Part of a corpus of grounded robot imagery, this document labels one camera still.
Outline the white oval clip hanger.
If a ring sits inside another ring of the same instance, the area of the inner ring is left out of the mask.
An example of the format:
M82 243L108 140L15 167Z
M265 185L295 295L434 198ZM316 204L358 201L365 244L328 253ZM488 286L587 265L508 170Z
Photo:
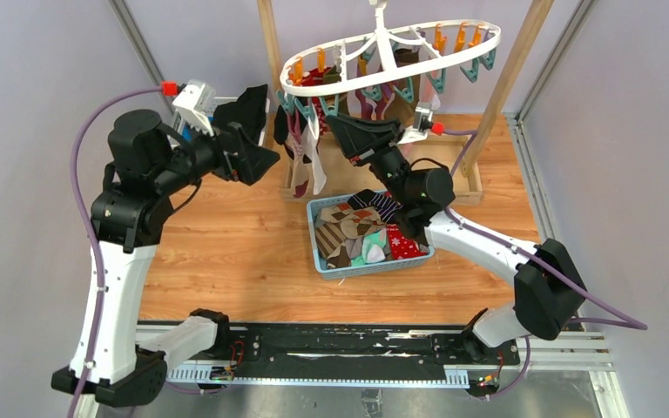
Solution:
M437 94L445 89L448 69L458 68L471 82L481 70L490 71L496 62L502 29L479 19L453 19L388 28L386 1L372 1L375 27L372 31L335 39L294 54L282 67L279 98L324 98L365 89L375 98L375 87L394 84L402 78L425 76ZM412 48L420 61L398 67L394 52ZM340 68L336 84L302 86L303 73L311 63Z

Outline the brown striped sock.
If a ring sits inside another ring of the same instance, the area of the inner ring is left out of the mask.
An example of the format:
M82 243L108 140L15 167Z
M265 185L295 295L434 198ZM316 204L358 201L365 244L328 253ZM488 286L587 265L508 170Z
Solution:
M314 239L319 255L332 267L348 266L350 258L346 248L348 238L339 224L325 222L314 229Z

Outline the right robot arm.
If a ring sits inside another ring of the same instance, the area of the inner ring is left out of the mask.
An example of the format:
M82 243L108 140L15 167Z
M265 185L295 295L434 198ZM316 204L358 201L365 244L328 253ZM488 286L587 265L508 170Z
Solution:
M485 308L461 332L471 361L486 362L508 340L561 334L585 301L585 284L562 243L512 238L460 216L450 207L456 195L449 168L408 162L397 145L405 134L398 120L342 114L326 120L343 156L367 166L398 203L395 223L404 237L462 256L512 285L511 303Z

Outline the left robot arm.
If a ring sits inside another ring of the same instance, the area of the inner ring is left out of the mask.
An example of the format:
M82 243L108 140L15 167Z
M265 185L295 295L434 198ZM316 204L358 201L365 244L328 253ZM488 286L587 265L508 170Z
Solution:
M91 284L76 351L52 375L51 387L114 408L151 403L167 375L197 354L237 367L241 351L230 320L209 309L198 308L163 334L137 342L142 293L164 225L178 211L173 194L198 191L206 175L253 185L280 158L259 145L258 132L209 117L206 104L214 91L207 84L164 82L156 91L172 98L190 136L153 110L128 111L108 135L112 159L92 204L84 202L78 179L71 179L90 242Z

